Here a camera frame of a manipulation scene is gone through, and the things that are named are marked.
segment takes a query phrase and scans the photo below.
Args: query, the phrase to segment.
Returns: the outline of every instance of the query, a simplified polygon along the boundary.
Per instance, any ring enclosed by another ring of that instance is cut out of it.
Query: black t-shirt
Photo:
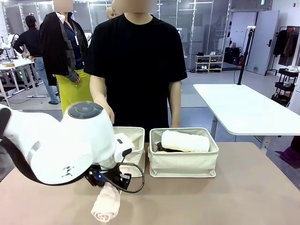
[[[167,128],[169,84],[187,77],[177,30],[155,17],[136,25],[120,15],[93,33],[84,71],[105,78],[114,126]]]

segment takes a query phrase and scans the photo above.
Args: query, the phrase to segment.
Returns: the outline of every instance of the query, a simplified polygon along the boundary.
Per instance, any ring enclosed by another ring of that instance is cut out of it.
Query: yellow skirt
[[[82,101],[93,101],[90,94],[90,75],[85,73],[83,69],[75,70],[80,76],[81,82],[76,84],[62,75],[54,75],[57,79],[60,88],[60,100],[62,114],[66,109],[76,103]]]

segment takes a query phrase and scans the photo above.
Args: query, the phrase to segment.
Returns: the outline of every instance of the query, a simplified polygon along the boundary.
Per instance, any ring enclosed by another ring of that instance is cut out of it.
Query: black shelf
[[[295,89],[295,85],[294,84],[291,84],[291,86],[287,87],[287,86],[284,86],[283,82],[276,82],[275,83],[275,87],[279,88],[281,90],[284,90],[284,91],[294,91],[294,89]]]
[[[277,95],[277,97],[272,95],[271,99],[283,106],[286,106],[291,100],[291,98],[286,95]]]
[[[279,73],[289,77],[298,77],[298,73],[296,72],[293,73],[285,69],[279,69]]]

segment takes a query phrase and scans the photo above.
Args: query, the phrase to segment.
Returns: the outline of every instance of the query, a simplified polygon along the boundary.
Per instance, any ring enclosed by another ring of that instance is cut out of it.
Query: hand
[[[75,81],[76,84],[79,84],[81,81],[80,77],[77,78],[77,80]]]
[[[23,56],[24,58],[27,58],[27,57],[29,56],[29,54],[28,54],[28,53],[25,53],[25,52],[23,52],[23,53],[22,53],[22,56]]]
[[[31,56],[31,55],[30,55],[30,56],[28,56],[28,59],[30,59],[30,60],[31,60],[31,61],[33,61],[33,62],[36,60],[36,58],[35,58],[35,57],[33,57],[33,56]]]
[[[112,108],[108,105],[107,101],[104,99],[95,100],[95,103],[102,106],[107,112],[109,118],[111,119],[112,124],[114,124],[114,113]]]

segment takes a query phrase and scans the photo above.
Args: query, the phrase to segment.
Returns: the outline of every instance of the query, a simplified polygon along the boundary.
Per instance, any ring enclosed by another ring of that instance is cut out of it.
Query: sneaker
[[[58,102],[52,102],[52,101],[50,101],[48,103],[51,104],[51,105],[58,105]]]

